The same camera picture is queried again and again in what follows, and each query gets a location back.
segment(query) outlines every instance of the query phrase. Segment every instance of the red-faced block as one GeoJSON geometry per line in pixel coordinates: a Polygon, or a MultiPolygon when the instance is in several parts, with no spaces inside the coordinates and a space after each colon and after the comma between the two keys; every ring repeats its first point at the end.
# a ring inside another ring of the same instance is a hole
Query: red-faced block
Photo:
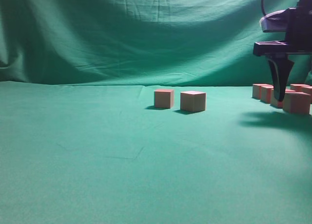
{"type": "Polygon", "coordinates": [[[181,92],[180,109],[189,112],[200,112],[206,110],[206,93],[200,91],[181,92]]]}
{"type": "Polygon", "coordinates": [[[175,92],[171,89],[157,89],[154,92],[155,108],[172,108],[174,106],[175,92]]]}
{"type": "Polygon", "coordinates": [[[261,88],[263,86],[272,86],[270,84],[253,84],[253,98],[260,100],[261,99],[261,88]]]}
{"type": "Polygon", "coordinates": [[[291,90],[302,92],[301,88],[303,86],[309,86],[309,85],[306,85],[306,84],[291,84],[291,90]]]}
{"type": "Polygon", "coordinates": [[[271,91],[274,89],[273,86],[262,86],[261,87],[261,101],[264,103],[271,102],[271,91]]]}
{"type": "Polygon", "coordinates": [[[309,114],[311,95],[304,92],[286,92],[283,110],[294,114],[309,114]]]}
{"type": "Polygon", "coordinates": [[[302,92],[307,93],[312,96],[312,86],[303,86],[301,90],[302,92]]]}
{"type": "MultiPolygon", "coordinates": [[[[290,89],[286,89],[286,92],[295,92],[294,90],[290,90],[290,89]]],[[[283,102],[284,101],[278,101],[277,99],[275,99],[274,97],[274,89],[271,90],[271,105],[276,107],[276,108],[283,108],[283,102]]]]}

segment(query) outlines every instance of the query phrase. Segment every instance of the wooden block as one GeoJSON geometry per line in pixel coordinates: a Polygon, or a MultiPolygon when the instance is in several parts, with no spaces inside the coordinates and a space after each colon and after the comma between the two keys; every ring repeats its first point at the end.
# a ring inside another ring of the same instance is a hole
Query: wooden block
{"type": "Polygon", "coordinates": [[[301,87],[302,92],[307,93],[312,96],[312,86],[303,86],[301,87]]]}
{"type": "Polygon", "coordinates": [[[261,99],[261,87],[263,86],[272,86],[270,84],[253,84],[253,98],[260,100],[261,99]]]}
{"type": "Polygon", "coordinates": [[[302,91],[301,88],[303,86],[309,86],[309,85],[306,85],[306,84],[291,84],[291,90],[301,92],[302,91]]]}
{"type": "Polygon", "coordinates": [[[171,89],[157,89],[154,92],[155,108],[172,108],[174,106],[175,92],[171,89]]]}
{"type": "Polygon", "coordinates": [[[271,91],[274,89],[273,86],[262,86],[261,87],[261,101],[264,103],[271,102],[271,91]]]}
{"type": "Polygon", "coordinates": [[[286,92],[283,110],[293,114],[310,113],[311,96],[304,92],[286,92]]]}
{"type": "Polygon", "coordinates": [[[180,94],[180,109],[189,112],[206,110],[206,93],[199,91],[183,91],[180,94]]]}
{"type": "MultiPolygon", "coordinates": [[[[290,90],[290,89],[286,89],[286,92],[296,92],[294,90],[290,90]]],[[[274,89],[271,90],[271,105],[276,107],[276,108],[283,108],[283,102],[284,101],[278,101],[277,99],[275,99],[274,97],[274,89]]]]}

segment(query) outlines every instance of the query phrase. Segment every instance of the green backdrop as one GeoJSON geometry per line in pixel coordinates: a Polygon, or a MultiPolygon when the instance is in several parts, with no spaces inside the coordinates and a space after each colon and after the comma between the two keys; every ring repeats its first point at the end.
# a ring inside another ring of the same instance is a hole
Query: green backdrop
{"type": "MultiPolygon", "coordinates": [[[[266,0],[266,11],[297,0],[266,0]]],[[[231,86],[271,82],[260,0],[0,0],[0,81],[231,86]]],[[[293,57],[290,82],[310,81],[293,57]]]]}

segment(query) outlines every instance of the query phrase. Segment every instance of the green cloth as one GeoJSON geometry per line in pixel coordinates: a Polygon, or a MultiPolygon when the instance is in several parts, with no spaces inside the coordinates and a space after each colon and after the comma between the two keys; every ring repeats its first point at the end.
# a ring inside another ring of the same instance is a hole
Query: green cloth
{"type": "Polygon", "coordinates": [[[157,88],[0,82],[0,223],[311,223],[310,116],[251,87],[158,110],[157,88]]]}
{"type": "MultiPolygon", "coordinates": [[[[297,0],[265,0],[266,11],[297,0]]],[[[0,81],[247,86],[272,82],[260,0],[0,0],[0,81]]],[[[304,82],[308,56],[293,58],[304,82]]]]}

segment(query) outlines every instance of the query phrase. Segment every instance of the toy block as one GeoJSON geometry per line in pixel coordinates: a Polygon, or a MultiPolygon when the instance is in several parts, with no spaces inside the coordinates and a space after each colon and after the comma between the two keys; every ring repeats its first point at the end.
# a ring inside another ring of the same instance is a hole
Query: toy block
{"type": "Polygon", "coordinates": [[[303,86],[310,86],[310,85],[306,85],[306,84],[291,84],[291,90],[301,92],[301,88],[303,86]]]}
{"type": "Polygon", "coordinates": [[[301,90],[302,92],[307,93],[312,96],[312,86],[303,86],[301,90]]]}
{"type": "Polygon", "coordinates": [[[311,96],[304,92],[286,92],[283,110],[293,114],[310,113],[311,96]]]}
{"type": "Polygon", "coordinates": [[[261,87],[263,86],[272,86],[270,84],[253,84],[253,98],[260,100],[261,99],[261,87]]]}
{"type": "Polygon", "coordinates": [[[200,112],[206,110],[206,93],[199,91],[181,92],[180,109],[189,112],[200,112]]]}
{"type": "MultiPolygon", "coordinates": [[[[286,89],[286,92],[296,92],[294,90],[290,90],[290,89],[286,89]]],[[[276,108],[283,108],[283,102],[284,101],[278,101],[277,99],[275,99],[274,97],[274,89],[271,90],[271,106],[274,106],[276,108]]]]}
{"type": "Polygon", "coordinates": [[[175,92],[171,89],[157,89],[154,91],[155,108],[172,108],[174,106],[175,92]]]}
{"type": "Polygon", "coordinates": [[[274,89],[273,86],[262,86],[261,87],[261,101],[264,103],[271,102],[271,91],[274,89]]]}

